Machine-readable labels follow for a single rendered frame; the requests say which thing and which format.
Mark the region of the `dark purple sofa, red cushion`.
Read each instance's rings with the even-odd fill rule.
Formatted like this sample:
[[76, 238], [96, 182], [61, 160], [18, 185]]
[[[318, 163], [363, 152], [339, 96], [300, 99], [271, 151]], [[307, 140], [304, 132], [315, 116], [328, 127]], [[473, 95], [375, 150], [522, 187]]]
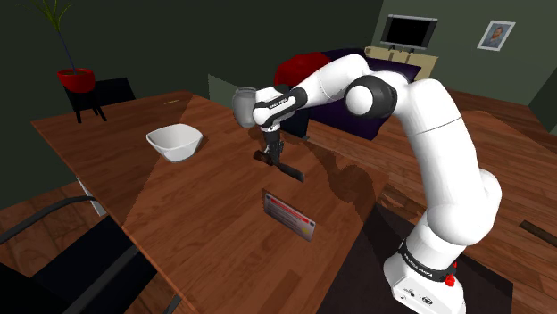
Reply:
[[[296, 54], [277, 67], [274, 85], [284, 84], [292, 88], [327, 62], [332, 62], [349, 54], [362, 56], [374, 71], [398, 72], [404, 75], [409, 82], [413, 82], [420, 72], [420, 66], [370, 58], [365, 55], [362, 48], [345, 48], [326, 52]], [[387, 117], [374, 120], [355, 117], [346, 109], [345, 102], [341, 99], [327, 105], [297, 111], [291, 118], [280, 124], [280, 129], [294, 136], [305, 137], [309, 120], [315, 120], [349, 134], [372, 140], [377, 136]]]

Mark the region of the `grey card with red stripe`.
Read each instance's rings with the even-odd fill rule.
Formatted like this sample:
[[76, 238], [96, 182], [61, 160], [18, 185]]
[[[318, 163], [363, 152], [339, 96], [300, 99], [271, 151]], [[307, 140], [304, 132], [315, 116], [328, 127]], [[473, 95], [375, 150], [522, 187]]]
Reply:
[[316, 223], [300, 211], [281, 201], [272, 194], [264, 195], [264, 211], [279, 223], [291, 229], [304, 240], [310, 242]]

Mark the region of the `white bowl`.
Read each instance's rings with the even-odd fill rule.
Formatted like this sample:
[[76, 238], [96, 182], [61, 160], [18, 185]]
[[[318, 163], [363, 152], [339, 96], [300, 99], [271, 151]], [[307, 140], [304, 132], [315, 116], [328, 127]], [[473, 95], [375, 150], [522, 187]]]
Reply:
[[204, 136], [192, 126], [177, 123], [151, 131], [145, 138], [165, 160], [180, 162], [195, 154]]

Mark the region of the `wooden dining table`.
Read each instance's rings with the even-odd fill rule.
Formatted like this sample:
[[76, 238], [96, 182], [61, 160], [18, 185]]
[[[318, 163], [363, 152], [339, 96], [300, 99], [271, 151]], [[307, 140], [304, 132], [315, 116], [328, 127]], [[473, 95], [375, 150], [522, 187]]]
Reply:
[[[172, 100], [177, 103], [164, 104]], [[285, 137], [281, 159], [300, 182], [253, 157], [257, 129], [188, 91], [37, 120], [35, 128], [195, 314], [315, 314], [388, 177], [313, 143]], [[183, 123], [204, 136], [165, 160], [145, 136]], [[304, 240], [264, 211], [272, 194], [316, 223]]]

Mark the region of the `dark robot stand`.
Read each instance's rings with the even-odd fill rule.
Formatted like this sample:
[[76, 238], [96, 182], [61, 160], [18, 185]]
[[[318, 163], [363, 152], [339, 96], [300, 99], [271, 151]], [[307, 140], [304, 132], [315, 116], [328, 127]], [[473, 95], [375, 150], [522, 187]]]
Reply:
[[[316, 314], [416, 314], [397, 302], [383, 263], [413, 224], [377, 204], [357, 236]], [[511, 314], [513, 283], [472, 258], [457, 259], [466, 314]]]

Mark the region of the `wooden cabinet with television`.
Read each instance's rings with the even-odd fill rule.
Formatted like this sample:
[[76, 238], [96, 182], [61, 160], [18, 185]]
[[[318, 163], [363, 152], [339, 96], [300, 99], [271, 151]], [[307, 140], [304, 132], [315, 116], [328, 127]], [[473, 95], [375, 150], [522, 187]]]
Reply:
[[437, 57], [419, 50], [428, 48], [437, 23], [437, 18], [389, 14], [380, 39], [387, 48], [367, 46], [364, 53], [371, 58], [419, 66], [416, 79], [427, 79]]

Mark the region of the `potted plant on black stand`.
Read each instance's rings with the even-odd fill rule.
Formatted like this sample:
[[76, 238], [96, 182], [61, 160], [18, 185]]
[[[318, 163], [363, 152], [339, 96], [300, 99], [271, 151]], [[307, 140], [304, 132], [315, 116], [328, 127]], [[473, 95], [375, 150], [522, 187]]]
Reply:
[[95, 115], [99, 115], [103, 121], [107, 121], [94, 92], [96, 87], [95, 73], [91, 69], [75, 66], [75, 62], [71, 57], [71, 53], [62, 35], [62, 16], [72, 6], [71, 1], [72, 0], [68, 0], [63, 5], [63, 8], [58, 9], [58, 0], [54, 0], [52, 4], [49, 4], [47, 0], [29, 0], [39, 14], [53, 26], [55, 33], [62, 42], [65, 55], [70, 62], [71, 67], [69, 69], [59, 70], [56, 75], [67, 94], [70, 95], [70, 99], [73, 101], [72, 107], [76, 114], [77, 122], [81, 122], [78, 100], [81, 100], [82, 103], [87, 102]]

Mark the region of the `black chair with metal frame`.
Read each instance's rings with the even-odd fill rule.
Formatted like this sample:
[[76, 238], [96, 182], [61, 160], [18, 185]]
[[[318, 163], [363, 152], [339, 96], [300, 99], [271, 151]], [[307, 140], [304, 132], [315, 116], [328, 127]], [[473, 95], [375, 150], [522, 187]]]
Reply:
[[156, 269], [121, 229], [132, 201], [26, 277], [0, 263], [0, 314], [124, 314]]

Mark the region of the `framed portrait wall picture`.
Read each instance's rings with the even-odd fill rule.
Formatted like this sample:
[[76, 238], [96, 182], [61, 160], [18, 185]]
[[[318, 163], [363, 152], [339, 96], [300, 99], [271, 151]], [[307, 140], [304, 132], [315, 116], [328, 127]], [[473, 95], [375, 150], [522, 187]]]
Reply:
[[513, 21], [490, 21], [477, 49], [499, 52], [514, 26]]

